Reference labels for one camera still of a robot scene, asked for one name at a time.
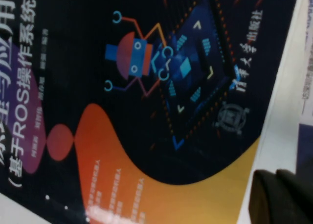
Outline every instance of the blue arrow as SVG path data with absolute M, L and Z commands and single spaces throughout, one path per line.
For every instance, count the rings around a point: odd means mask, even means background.
M 175 150 L 178 150 L 179 147 L 181 147 L 184 144 L 184 142 L 185 140 L 182 139 L 179 143 L 177 143 L 175 135 L 173 136 L 173 144 L 174 144 Z

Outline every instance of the circular emblem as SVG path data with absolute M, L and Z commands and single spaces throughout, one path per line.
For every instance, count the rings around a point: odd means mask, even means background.
M 216 127 L 221 127 L 228 132 L 241 134 L 241 129 L 246 124 L 246 114 L 250 112 L 248 108 L 243 109 L 236 104 L 226 104 L 220 109 Z

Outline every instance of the black object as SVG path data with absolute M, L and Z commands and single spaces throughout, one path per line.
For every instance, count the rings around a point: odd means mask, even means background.
M 252 224 L 312 224 L 313 185 L 287 170 L 253 175 L 249 213 Z

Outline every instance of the book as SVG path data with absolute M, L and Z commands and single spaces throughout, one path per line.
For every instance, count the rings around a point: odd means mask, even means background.
M 0 0 L 0 192 L 50 223 L 236 222 L 295 2 Z
M 312 142 L 312 78 L 313 78 L 313 28 L 312 28 L 313 0 L 309 0 L 305 59 L 305 81 L 301 98 L 301 117 L 299 122 L 298 152 L 296 163 L 296 174 L 308 182 L 312 182 L 310 171 L 313 169 L 313 154 L 311 150 Z

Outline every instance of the orange dotted border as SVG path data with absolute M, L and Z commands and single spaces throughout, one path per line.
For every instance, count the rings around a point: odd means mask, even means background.
M 230 56 L 232 58 L 232 61 L 235 62 L 236 58 L 234 57 L 234 52 L 231 49 L 232 48 L 232 44 L 230 43 L 230 37 L 229 37 L 228 31 L 227 31 L 227 28 L 226 28 L 225 18 L 223 17 L 223 11 L 221 9 L 221 3 L 220 3 L 219 0 L 215 0 L 215 1 L 217 2 L 217 8 L 219 10 L 219 15 L 220 15 L 220 18 L 221 18 L 221 21 L 222 21 L 222 27 L 225 30 L 224 34 L 227 36 L 226 41 L 227 41 L 227 44 L 228 44 L 228 48 L 230 50 Z
M 191 13 L 193 7 L 195 7 L 197 5 L 197 2 L 199 0 L 195 0 L 193 3 L 192 3 L 192 6 L 189 7 L 188 9 L 188 13 L 185 13 L 184 14 L 184 17 L 187 18 L 188 15 Z M 232 61 L 235 62 L 236 61 L 236 58 L 233 56 L 234 55 L 234 52 L 233 50 L 231 49 L 232 48 L 232 44 L 230 43 L 230 37 L 228 35 L 228 31 L 226 29 L 226 23 L 225 23 L 225 18 L 223 17 L 223 11 L 221 9 L 221 3 L 219 2 L 219 0 L 215 0 L 217 2 L 217 8 L 219 9 L 219 15 L 220 15 L 220 19 L 222 21 L 222 27 L 224 28 L 224 33 L 225 35 L 227 36 L 226 38 L 226 41 L 227 41 L 227 44 L 228 44 L 228 48 L 230 50 L 230 55 L 231 55 L 231 58 L 232 58 Z M 177 24 L 175 26 L 176 29 L 174 29 L 172 31 L 173 34 L 176 33 L 176 30 L 178 30 L 180 28 L 180 24 Z M 173 125 L 172 125 L 172 122 L 171 122 L 171 118 L 170 118 L 170 114 L 168 112 L 168 108 L 167 108 L 167 105 L 166 105 L 166 100 L 165 100 L 165 97 L 164 97 L 164 94 L 162 93 L 162 88 L 159 87 L 159 90 L 160 90 L 160 93 L 161 93 L 161 99 L 162 99 L 162 103 L 163 103 L 163 107 L 164 107 L 164 110 L 165 110 L 165 115 L 166 115 L 166 119 L 167 119 L 167 123 L 168 123 L 168 126 L 169 126 L 169 129 L 170 129 L 170 132 L 171 132 L 171 135 L 174 134 L 174 131 L 173 131 Z M 189 139 L 194 132 L 197 131 L 198 128 L 201 127 L 201 125 L 210 117 L 210 115 L 214 112 L 215 109 L 218 108 L 220 102 L 223 100 L 222 97 L 219 98 L 219 100 L 217 102 L 215 102 L 214 106 L 212 106 L 201 118 L 200 120 L 194 125 L 194 127 L 191 128 L 191 130 L 189 131 L 188 134 L 186 134 L 185 136 L 185 139 Z
M 175 29 L 172 31 L 173 34 L 180 28 L 180 25 L 184 23 L 185 19 L 187 19 L 188 15 L 191 13 L 192 9 L 197 5 L 200 0 L 195 0 L 192 2 L 192 5 L 188 8 L 188 12 L 184 14 L 184 18 L 180 20 L 180 24 L 176 24 Z
M 186 134 L 185 139 L 189 139 L 194 132 L 201 127 L 201 125 L 210 117 L 210 115 L 218 108 L 223 97 L 220 97 L 217 102 L 202 116 L 200 120 L 191 128 L 188 134 Z
M 162 104 L 163 104 L 163 107 L 164 107 L 164 110 L 165 110 L 165 116 L 166 116 L 166 120 L 167 120 L 167 123 L 168 123 L 168 128 L 170 129 L 171 135 L 173 135 L 174 131 L 173 131 L 172 121 L 171 121 L 171 118 L 170 118 L 170 113 L 168 112 L 168 108 L 167 108 L 167 105 L 166 105 L 166 100 L 165 100 L 164 94 L 162 93 L 163 90 L 161 89 L 161 87 L 159 89 L 160 89 L 160 93 L 161 93 Z

